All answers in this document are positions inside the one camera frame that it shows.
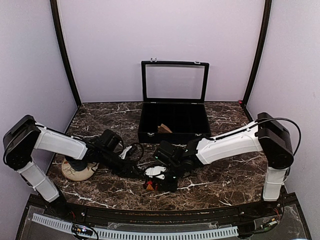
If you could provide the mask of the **red orange argyle sock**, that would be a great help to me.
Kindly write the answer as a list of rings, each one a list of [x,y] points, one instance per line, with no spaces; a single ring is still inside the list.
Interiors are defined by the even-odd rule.
[[[146,180],[143,184],[143,188],[147,191],[157,191],[158,184],[153,180]]]

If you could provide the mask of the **cream branch-pattern plate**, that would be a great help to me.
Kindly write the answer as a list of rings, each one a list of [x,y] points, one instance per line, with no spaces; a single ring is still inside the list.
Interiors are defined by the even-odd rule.
[[[82,182],[91,178],[99,167],[99,163],[88,163],[84,170],[76,171],[68,163],[66,159],[61,164],[62,174],[69,180],[74,182]]]

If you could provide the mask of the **tan brown sock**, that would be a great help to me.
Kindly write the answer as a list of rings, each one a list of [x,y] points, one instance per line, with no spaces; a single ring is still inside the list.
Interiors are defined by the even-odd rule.
[[[169,127],[167,127],[165,124],[161,124],[157,126],[157,132],[158,133],[172,133]]]

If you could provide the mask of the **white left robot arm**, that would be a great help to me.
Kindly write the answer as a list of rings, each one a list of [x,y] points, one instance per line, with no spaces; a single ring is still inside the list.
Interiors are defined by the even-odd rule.
[[[27,114],[3,136],[3,162],[51,203],[50,208],[58,217],[67,218],[71,213],[70,206],[61,199],[63,194],[34,161],[33,153],[48,152],[76,162],[101,163],[115,175],[139,178],[141,169],[128,159],[128,149],[115,150],[121,141],[121,137],[109,129],[91,139],[67,135],[38,123]]]

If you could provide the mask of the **black glass-lid display case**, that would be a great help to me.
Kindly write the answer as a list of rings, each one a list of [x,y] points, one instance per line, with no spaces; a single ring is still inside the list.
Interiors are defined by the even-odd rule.
[[[205,108],[209,69],[208,62],[200,61],[141,61],[143,103],[137,132],[140,143],[186,144],[211,136]],[[172,133],[159,133],[161,124]]]

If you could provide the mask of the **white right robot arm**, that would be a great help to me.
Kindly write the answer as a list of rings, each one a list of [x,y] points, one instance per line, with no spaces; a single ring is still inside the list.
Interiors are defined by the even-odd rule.
[[[292,148],[290,132],[281,122],[297,124],[287,118],[272,117],[266,112],[247,125],[213,137],[190,140],[186,147],[161,141],[153,157],[160,165],[144,170],[143,187],[151,191],[175,192],[178,180],[185,173],[229,157],[263,152],[267,169],[262,188],[262,201],[255,205],[255,213],[266,217],[275,208],[281,187],[289,174],[297,149]]]

